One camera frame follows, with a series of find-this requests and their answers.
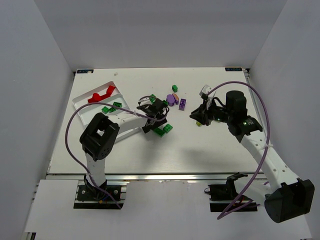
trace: purple block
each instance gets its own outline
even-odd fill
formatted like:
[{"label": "purple block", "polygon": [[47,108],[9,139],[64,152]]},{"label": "purple block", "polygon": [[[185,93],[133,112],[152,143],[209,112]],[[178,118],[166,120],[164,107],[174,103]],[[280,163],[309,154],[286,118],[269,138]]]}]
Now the purple block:
[{"label": "purple block", "polygon": [[176,99],[172,94],[168,94],[166,96],[166,101],[168,102],[169,106],[172,107],[173,105],[175,105]]},{"label": "purple block", "polygon": [[181,110],[181,111],[185,110],[186,101],[187,101],[186,99],[181,98],[180,105],[179,105],[179,110]]}]

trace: red puzzle piece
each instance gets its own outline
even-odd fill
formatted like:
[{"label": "red puzzle piece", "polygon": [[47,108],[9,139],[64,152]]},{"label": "red puzzle piece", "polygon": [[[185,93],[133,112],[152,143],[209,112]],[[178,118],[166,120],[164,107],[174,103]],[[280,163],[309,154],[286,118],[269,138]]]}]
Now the red puzzle piece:
[{"label": "red puzzle piece", "polygon": [[88,99],[88,103],[98,103],[104,99],[107,99],[111,96],[111,94],[115,90],[115,86],[109,86],[108,89],[106,90],[106,94],[100,96],[98,93],[92,94],[92,98]]}]

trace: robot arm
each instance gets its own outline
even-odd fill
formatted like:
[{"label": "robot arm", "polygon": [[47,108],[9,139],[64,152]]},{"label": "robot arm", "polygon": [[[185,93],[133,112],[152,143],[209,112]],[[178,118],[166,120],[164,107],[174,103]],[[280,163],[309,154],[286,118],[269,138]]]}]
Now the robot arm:
[{"label": "robot arm", "polygon": [[[225,105],[217,97],[209,97],[211,90],[205,85],[200,96],[203,103],[190,115],[203,125],[212,121],[227,123],[228,129],[259,163],[266,147],[266,136],[258,121],[247,115],[247,100],[241,91],[229,91]],[[269,181],[268,185],[253,182],[245,195],[265,207],[270,218],[276,223],[307,214],[310,211],[315,187],[310,180],[301,180],[284,163],[277,152],[268,146],[262,170]],[[248,175],[237,173],[227,179],[227,191],[231,196],[244,189]]]},{"label": "robot arm", "polygon": [[[148,118],[129,113],[111,116],[97,113],[80,137],[91,178],[101,189],[107,189],[106,157],[110,154],[117,135],[135,128],[142,128],[144,133],[147,133],[167,122],[165,115],[167,105],[158,98],[153,104],[140,105],[137,109],[137,114]],[[85,175],[84,183],[94,199],[99,200],[105,194],[95,187],[91,178]]]}]

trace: white panel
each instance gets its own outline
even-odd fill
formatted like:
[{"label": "white panel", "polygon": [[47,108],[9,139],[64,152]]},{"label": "white panel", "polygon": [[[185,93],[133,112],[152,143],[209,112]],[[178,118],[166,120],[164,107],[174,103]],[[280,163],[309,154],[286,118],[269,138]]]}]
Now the white panel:
[{"label": "white panel", "polygon": [[286,0],[35,0],[77,68],[251,67]]},{"label": "white panel", "polygon": [[33,0],[0,2],[0,239],[17,240],[48,168],[72,72]]},{"label": "white panel", "polygon": [[42,180],[26,226],[44,240],[299,240],[304,216],[274,223],[265,209],[217,220],[205,183],[131,182],[121,210],[73,209],[78,181]]},{"label": "white panel", "polygon": [[251,70],[265,100],[271,140],[288,166],[315,185],[312,236],[320,239],[320,2],[286,3]]},{"label": "white panel", "polygon": [[[168,94],[173,93],[174,84],[178,87],[176,94],[179,98],[186,99],[186,105],[184,111],[179,110],[177,105],[169,107],[167,120],[173,129],[162,138],[152,131],[147,134],[141,131],[115,144],[105,161],[106,173],[255,171],[256,161],[231,135],[226,124],[212,122],[210,126],[198,127],[196,121],[189,117],[203,102],[199,92],[205,84],[215,87],[230,80],[246,81],[242,71],[226,72],[224,67],[95,69],[93,73],[76,74],[49,172],[85,172],[69,156],[65,146],[66,126],[75,111],[72,99],[109,81],[114,81],[132,110],[138,106],[138,100],[143,96],[154,94],[160,99],[165,99]],[[246,86],[229,84],[219,89],[216,96],[225,102],[226,93],[231,90],[244,93],[247,97],[248,112],[252,117],[256,117]],[[77,116],[70,126],[69,145],[72,152],[85,163],[86,158],[79,142],[83,131],[84,127]]]}]

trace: lego brick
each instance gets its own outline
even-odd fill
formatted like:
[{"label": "lego brick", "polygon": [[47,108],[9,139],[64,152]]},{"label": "lego brick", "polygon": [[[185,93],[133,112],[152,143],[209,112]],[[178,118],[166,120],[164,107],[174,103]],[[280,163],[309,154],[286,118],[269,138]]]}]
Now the lego brick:
[{"label": "lego brick", "polygon": [[165,131],[161,130],[161,129],[158,128],[158,127],[157,127],[156,129],[153,129],[153,131],[154,131],[156,134],[158,134],[160,137],[163,137],[163,135],[166,134]]},{"label": "lego brick", "polygon": [[103,108],[101,109],[101,111],[102,111],[104,114],[107,114],[107,113],[110,111],[110,109],[105,106],[105,107],[103,107]]},{"label": "lego brick", "polygon": [[177,85],[172,85],[172,91],[173,91],[174,93],[178,92],[178,87],[177,87]]},{"label": "lego brick", "polygon": [[167,124],[163,127],[163,131],[167,134],[169,133],[174,127],[171,126],[170,124]]},{"label": "lego brick", "polygon": [[118,108],[122,108],[122,103],[120,103],[120,102],[113,102],[113,104],[112,104],[113,106],[116,106],[116,107],[118,107]]},{"label": "lego brick", "polygon": [[152,97],[149,97],[149,100],[153,104],[155,102],[155,100],[156,100],[156,96],[153,95],[153,94],[151,94],[150,96],[152,96]]},{"label": "lego brick", "polygon": [[186,99],[181,98],[180,105],[179,105],[179,110],[181,110],[181,111],[185,110],[186,101],[187,101]]},{"label": "lego brick", "polygon": [[175,105],[176,99],[172,94],[168,94],[166,96],[166,101],[168,102],[169,106],[172,107],[173,105]]},{"label": "lego brick", "polygon": [[174,96],[174,99],[175,99],[175,101],[174,101],[174,102],[175,102],[175,104],[177,104],[177,105],[178,105],[178,104],[179,104],[179,97],[178,97],[178,95],[177,95],[177,94],[175,94],[175,93],[173,93],[173,94],[172,94],[172,96]]},{"label": "lego brick", "polygon": [[112,113],[112,112],[114,112],[114,111],[116,111],[117,109],[115,109],[114,107],[111,107],[110,109],[109,109],[109,112],[110,113]]}]

